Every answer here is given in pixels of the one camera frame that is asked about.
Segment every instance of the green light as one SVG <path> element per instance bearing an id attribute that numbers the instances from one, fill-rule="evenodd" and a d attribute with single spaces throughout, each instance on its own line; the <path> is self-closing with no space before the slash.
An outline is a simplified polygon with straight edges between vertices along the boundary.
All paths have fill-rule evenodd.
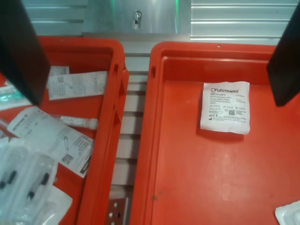
<path id="1" fill-rule="evenodd" d="M 111 0 L 111 9 L 112 9 L 112 20 L 113 20 L 113 27 L 116 27 L 116 1 L 115 0 Z"/>
<path id="2" fill-rule="evenodd" d="M 179 26 L 179 0 L 176 1 L 176 33 L 178 33 L 178 26 Z"/>

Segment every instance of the metal wall panel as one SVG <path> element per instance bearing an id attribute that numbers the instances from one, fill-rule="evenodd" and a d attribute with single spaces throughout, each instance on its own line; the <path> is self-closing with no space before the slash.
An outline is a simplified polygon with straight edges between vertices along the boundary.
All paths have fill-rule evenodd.
<path id="1" fill-rule="evenodd" d="M 88 0 L 22 0 L 38 35 L 82 34 Z"/>
<path id="2" fill-rule="evenodd" d="M 299 0 L 192 0 L 191 41 L 276 45 Z"/>

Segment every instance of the plastic packaging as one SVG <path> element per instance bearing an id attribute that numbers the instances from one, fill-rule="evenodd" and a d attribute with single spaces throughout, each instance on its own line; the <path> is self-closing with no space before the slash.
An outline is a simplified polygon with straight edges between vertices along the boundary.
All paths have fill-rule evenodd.
<path id="1" fill-rule="evenodd" d="M 0 220 L 32 224 L 50 193 L 57 165 L 23 140 L 12 138 L 0 162 Z"/>
<path id="2" fill-rule="evenodd" d="M 13 139 L 0 159 L 0 219 L 7 219 L 15 193 L 30 166 L 29 149 Z"/>
<path id="3" fill-rule="evenodd" d="M 57 119 L 59 122 L 71 127 L 89 128 L 91 130 L 97 130 L 98 127 L 98 119 L 95 118 L 88 119 L 53 114 L 51 114 L 51 116 Z"/>
<path id="4" fill-rule="evenodd" d="M 86 175 L 94 140 L 58 122 L 36 106 L 21 111 L 7 130 L 79 176 Z"/>
<path id="5" fill-rule="evenodd" d="M 276 208 L 275 215 L 280 225 L 300 225 L 300 201 Z"/>
<path id="6" fill-rule="evenodd" d="M 103 95 L 107 77 L 107 71 L 51 76 L 48 80 L 49 99 Z"/>
<path id="7" fill-rule="evenodd" d="M 0 111 L 23 105 L 31 105 L 31 103 L 14 86 L 0 88 Z"/>
<path id="8" fill-rule="evenodd" d="M 35 225 L 57 225 L 72 204 L 72 198 L 57 187 L 52 186 L 46 203 L 43 205 Z"/>
<path id="9" fill-rule="evenodd" d="M 47 200 L 56 172 L 57 162 L 35 153 L 8 212 L 8 220 L 33 224 Z"/>
<path id="10" fill-rule="evenodd" d="M 200 128 L 246 135 L 250 131 L 248 82 L 205 83 Z"/>

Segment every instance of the transparent plastic bag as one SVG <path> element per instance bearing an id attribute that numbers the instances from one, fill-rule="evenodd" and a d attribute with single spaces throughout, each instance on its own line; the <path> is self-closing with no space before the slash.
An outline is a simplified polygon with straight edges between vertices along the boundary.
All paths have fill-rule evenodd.
<path id="1" fill-rule="evenodd" d="M 278 207 L 275 215 L 280 225 L 300 225 L 300 201 Z"/>
<path id="2" fill-rule="evenodd" d="M 6 219 L 16 192 L 30 167 L 30 153 L 26 147 L 8 144 L 0 162 L 0 219 Z"/>
<path id="3" fill-rule="evenodd" d="M 44 154 L 35 153 L 22 187 L 14 200 L 8 219 L 33 224 L 53 185 L 58 163 Z"/>
<path id="4" fill-rule="evenodd" d="M 57 225 L 72 204 L 72 198 L 57 187 L 52 186 L 34 225 Z"/>

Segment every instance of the blood collection tube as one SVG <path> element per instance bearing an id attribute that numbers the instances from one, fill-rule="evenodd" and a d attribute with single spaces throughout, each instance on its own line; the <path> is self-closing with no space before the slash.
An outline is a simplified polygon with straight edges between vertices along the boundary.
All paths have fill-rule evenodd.
<path id="1" fill-rule="evenodd" d="M 89 128 L 91 130 L 97 130 L 98 127 L 98 119 L 95 118 L 88 119 L 53 114 L 51 114 L 51 116 L 67 126 Z"/>

